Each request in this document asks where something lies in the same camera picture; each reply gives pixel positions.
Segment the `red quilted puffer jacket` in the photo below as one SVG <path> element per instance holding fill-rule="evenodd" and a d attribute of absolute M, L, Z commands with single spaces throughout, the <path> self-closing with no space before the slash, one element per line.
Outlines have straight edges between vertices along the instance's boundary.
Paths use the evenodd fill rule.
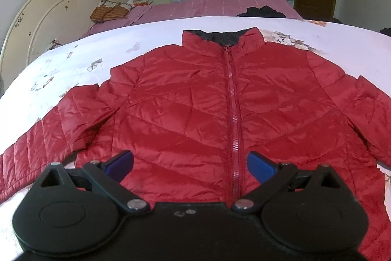
<path fill-rule="evenodd" d="M 76 86 L 1 155 L 1 200 L 51 162 L 76 166 L 123 150 L 123 185 L 149 203 L 233 203 L 257 187 L 247 156 L 312 170 L 331 165 L 369 216 L 360 251 L 390 259 L 384 176 L 390 97 L 364 77 L 307 50 L 237 33 L 184 31 L 114 67 L 101 85 Z"/>

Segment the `white floral bed sheet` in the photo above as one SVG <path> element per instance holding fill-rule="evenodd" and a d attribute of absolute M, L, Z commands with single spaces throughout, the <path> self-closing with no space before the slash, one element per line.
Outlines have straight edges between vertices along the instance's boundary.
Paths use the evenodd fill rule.
<path fill-rule="evenodd" d="M 47 52 L 16 78 L 1 98 L 4 151 L 69 90 L 101 85 L 114 67 L 180 45 L 184 31 L 251 28 L 267 42 L 313 52 L 371 83 L 390 65 L 387 36 L 343 24 L 198 17 L 116 28 Z M 1 259 L 370 260 L 360 251 L 369 216 L 351 188 L 329 164 L 297 168 L 287 185 L 265 187 L 256 180 L 255 189 L 231 204 L 149 203 L 123 185 L 133 169 L 116 187 L 84 187 L 87 171 L 99 170 L 89 162 L 77 167 L 71 155 L 1 200 L 2 208 L 12 208 L 1 212 Z"/>

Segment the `black garment on bed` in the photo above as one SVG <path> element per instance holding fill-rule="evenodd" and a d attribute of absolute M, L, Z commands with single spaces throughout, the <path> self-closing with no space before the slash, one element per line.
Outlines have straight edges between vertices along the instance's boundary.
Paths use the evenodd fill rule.
<path fill-rule="evenodd" d="M 282 12 L 278 12 L 269 6 L 263 6 L 261 8 L 248 7 L 245 12 L 238 14 L 238 17 L 259 17 L 259 18 L 286 18 L 286 15 Z"/>

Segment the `orange patterned pillow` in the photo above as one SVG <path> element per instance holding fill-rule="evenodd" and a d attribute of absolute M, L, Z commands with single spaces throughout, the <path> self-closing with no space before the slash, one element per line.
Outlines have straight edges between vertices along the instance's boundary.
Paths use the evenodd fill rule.
<path fill-rule="evenodd" d="M 132 5 L 129 3 L 101 0 L 89 18 L 93 23 L 104 23 L 116 19 L 125 19 L 131 11 Z"/>

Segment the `cream arched headboard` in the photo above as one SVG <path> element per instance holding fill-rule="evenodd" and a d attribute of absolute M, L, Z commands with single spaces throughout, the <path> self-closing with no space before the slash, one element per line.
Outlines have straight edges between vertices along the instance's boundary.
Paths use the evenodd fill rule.
<path fill-rule="evenodd" d="M 54 44 L 79 39 L 92 25 L 89 17 L 100 1 L 28 0 L 11 23 L 1 49 L 2 91 Z"/>

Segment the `pink checked bed cover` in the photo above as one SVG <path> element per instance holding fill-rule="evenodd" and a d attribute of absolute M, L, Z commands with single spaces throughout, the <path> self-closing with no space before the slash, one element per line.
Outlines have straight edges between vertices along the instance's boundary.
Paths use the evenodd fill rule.
<path fill-rule="evenodd" d="M 104 23 L 93 24 L 85 34 L 85 38 L 93 34 L 124 26 L 184 19 L 192 17 L 236 17 L 247 12 L 250 7 L 271 9 L 285 15 L 287 19 L 301 19 L 287 0 L 188 0 L 162 5 L 144 5 L 134 7 L 124 19 L 115 19 Z"/>

